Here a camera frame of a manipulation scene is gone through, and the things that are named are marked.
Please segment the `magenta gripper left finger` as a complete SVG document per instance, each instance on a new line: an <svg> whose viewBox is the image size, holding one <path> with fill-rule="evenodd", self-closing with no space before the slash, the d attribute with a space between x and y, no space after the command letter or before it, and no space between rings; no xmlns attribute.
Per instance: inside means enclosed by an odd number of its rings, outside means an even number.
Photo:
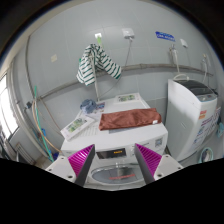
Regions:
<svg viewBox="0 0 224 224"><path fill-rule="evenodd" d="M95 145L90 145L68 157L59 156L46 171L83 187L94 156Z"/></svg>

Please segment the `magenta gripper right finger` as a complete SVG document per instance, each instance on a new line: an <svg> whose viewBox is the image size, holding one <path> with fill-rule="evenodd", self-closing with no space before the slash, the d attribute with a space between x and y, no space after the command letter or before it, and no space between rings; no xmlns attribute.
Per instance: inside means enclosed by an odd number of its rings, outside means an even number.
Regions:
<svg viewBox="0 0 224 224"><path fill-rule="evenodd" d="M183 169L183 166L170 155L160 155L139 144L135 145L134 153L146 184Z"/></svg>

